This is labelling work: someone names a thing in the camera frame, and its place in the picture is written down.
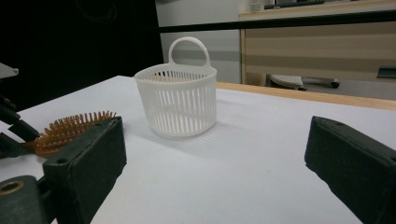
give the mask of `basket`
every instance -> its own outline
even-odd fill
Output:
[[[180,41],[190,41],[204,51],[203,66],[177,64],[172,50]],[[187,137],[203,133],[216,121],[216,75],[205,45],[194,37],[182,37],[169,49],[169,63],[135,74],[150,127],[158,134]]]

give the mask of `wooden hairbrush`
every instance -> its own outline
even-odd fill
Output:
[[[35,141],[23,143],[23,146],[39,157],[49,158],[92,125],[115,116],[116,113],[103,111],[57,119]]]

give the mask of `tabletop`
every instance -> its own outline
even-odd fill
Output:
[[[395,111],[221,88],[217,108],[205,133],[165,138],[150,129],[134,78],[119,76],[19,114],[40,132],[81,113],[122,116],[127,165],[92,223],[360,223],[305,166],[310,120],[335,119],[396,148]],[[0,131],[13,136],[6,124]],[[44,161],[2,159],[0,181],[39,178]]]

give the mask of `black backdrop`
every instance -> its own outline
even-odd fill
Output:
[[[155,2],[0,2],[0,63],[19,68],[0,94],[20,111],[105,79],[163,63]]]

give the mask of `wooden table edge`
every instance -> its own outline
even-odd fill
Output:
[[[251,86],[251,85],[225,83],[225,82],[218,82],[217,87],[219,89],[224,89],[224,90],[247,91],[247,92],[286,97],[286,98],[299,99],[299,100],[316,101],[316,102],[339,104],[339,105],[354,105],[354,106],[370,107],[370,108],[385,109],[385,110],[396,110],[396,101],[391,101],[391,100],[347,96],[347,95],[336,95],[336,94],[320,93],[320,92],[312,92],[312,91],[284,90],[277,88]]]

